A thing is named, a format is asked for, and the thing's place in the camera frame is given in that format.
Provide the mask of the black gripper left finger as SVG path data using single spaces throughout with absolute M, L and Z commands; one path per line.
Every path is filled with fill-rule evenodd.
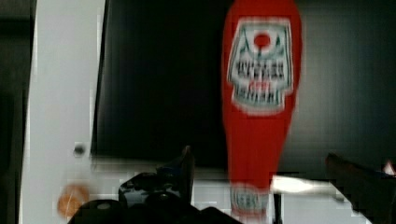
M 165 165 L 156 169 L 160 175 L 171 175 L 176 178 L 179 185 L 180 198 L 191 203 L 192 187 L 194 181 L 195 158 L 190 146 L 185 146 L 181 154 Z

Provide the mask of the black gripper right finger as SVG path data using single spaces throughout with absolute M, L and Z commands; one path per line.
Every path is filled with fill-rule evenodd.
M 395 176 L 329 153 L 329 181 L 351 203 L 352 210 L 372 224 L 395 224 Z

